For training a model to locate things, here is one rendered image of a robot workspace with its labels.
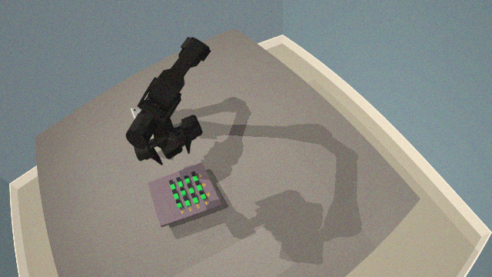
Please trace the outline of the dark mauve switch panel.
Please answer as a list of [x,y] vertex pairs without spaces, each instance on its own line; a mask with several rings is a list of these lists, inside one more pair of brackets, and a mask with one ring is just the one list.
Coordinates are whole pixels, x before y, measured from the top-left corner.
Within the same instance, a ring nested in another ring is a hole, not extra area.
[[201,163],[148,182],[161,227],[223,206]]

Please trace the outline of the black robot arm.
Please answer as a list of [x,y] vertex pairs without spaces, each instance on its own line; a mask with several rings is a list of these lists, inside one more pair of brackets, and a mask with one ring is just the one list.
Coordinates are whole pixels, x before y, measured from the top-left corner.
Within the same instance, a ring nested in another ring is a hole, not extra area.
[[181,48],[176,63],[170,69],[163,70],[158,77],[154,77],[148,86],[137,105],[141,111],[126,132],[126,139],[137,149],[145,149],[154,135],[157,146],[167,159],[182,152],[182,147],[188,141],[185,134],[182,129],[176,131],[173,127],[169,127],[163,133],[153,133],[157,125],[164,124],[179,105],[180,91],[185,84],[184,76],[189,68],[197,66],[201,60],[204,61],[211,52],[205,43],[194,37],[187,37]]

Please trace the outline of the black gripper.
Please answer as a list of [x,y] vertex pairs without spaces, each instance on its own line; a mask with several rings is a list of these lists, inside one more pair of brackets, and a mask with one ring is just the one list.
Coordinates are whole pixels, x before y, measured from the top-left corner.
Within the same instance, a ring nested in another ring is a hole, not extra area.
[[[169,127],[173,127],[171,119],[168,117],[166,121],[163,123],[160,123],[157,125],[155,131],[153,134],[156,133],[163,133],[166,132]],[[173,127],[174,128],[174,127]],[[185,134],[187,138],[187,142],[185,143],[186,146],[185,148],[188,150],[188,154],[190,154],[190,147],[191,147],[191,141],[196,139],[199,135],[201,135],[203,132],[201,130],[201,126],[199,124],[198,119],[196,118],[195,115],[190,115],[186,118],[182,119],[181,125],[178,127],[174,128],[174,130],[178,131],[181,130]],[[163,165],[161,162],[161,158],[158,155],[158,153],[155,150],[155,147],[157,146],[156,142],[154,139],[151,139],[145,149],[135,149],[135,154],[137,155],[138,161],[142,161],[144,159],[153,159],[159,164]]]

